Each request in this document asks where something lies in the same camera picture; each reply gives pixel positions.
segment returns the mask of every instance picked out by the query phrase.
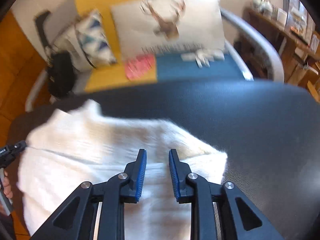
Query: human hand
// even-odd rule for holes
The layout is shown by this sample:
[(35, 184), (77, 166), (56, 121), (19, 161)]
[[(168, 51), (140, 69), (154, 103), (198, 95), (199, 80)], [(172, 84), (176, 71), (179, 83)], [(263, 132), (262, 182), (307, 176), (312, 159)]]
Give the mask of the human hand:
[(4, 187), (3, 192), (6, 195), (7, 198), (12, 198), (13, 197), (13, 193), (11, 191), (11, 185), (10, 185), (10, 181), (8, 179), (8, 173), (6, 171), (4, 171), (4, 180), (2, 182), (2, 185)]
[[(10, 181), (8, 179), (8, 173), (6, 171), (4, 171), (4, 179), (2, 182), (2, 185), (4, 187), (3, 192), (6, 195), (7, 198), (12, 198), (13, 197), (13, 193), (11, 191), (11, 186), (10, 186)], [(4, 210), (4, 207), (0, 204), (0, 213), (3, 215), (6, 215), (6, 212)]]

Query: blue triangle pattern pillow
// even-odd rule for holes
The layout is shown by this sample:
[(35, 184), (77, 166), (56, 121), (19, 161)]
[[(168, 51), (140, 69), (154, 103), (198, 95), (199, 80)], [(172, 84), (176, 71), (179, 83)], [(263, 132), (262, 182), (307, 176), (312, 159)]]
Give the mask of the blue triangle pattern pillow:
[(94, 66), (116, 63), (102, 27), (102, 18), (97, 9), (76, 25), (80, 46)]

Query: pink cloth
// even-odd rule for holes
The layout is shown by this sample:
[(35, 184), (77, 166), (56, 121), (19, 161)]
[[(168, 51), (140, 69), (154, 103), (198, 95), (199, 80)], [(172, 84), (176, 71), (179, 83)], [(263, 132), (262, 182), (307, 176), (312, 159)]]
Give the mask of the pink cloth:
[(134, 80), (142, 77), (148, 70), (153, 68), (155, 62), (153, 54), (141, 55), (127, 60), (124, 63), (127, 79)]

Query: blue cushion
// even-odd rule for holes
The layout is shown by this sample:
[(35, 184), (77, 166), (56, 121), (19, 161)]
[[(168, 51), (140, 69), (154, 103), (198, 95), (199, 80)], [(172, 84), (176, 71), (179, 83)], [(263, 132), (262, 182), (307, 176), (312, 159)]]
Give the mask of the blue cushion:
[(156, 57), (158, 81), (194, 78), (234, 78), (244, 80), (238, 65), (229, 54), (225, 60), (210, 62), (210, 67), (199, 68), (195, 61), (183, 61), (180, 54)]

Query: black bag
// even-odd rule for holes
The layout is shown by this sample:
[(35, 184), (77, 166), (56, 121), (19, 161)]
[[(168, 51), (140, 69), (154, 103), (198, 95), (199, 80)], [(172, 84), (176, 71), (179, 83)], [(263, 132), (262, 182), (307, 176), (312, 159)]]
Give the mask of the black bag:
[(73, 64), (69, 52), (62, 51), (51, 54), (47, 68), (49, 84), (48, 90), (56, 98), (66, 97), (76, 82)]

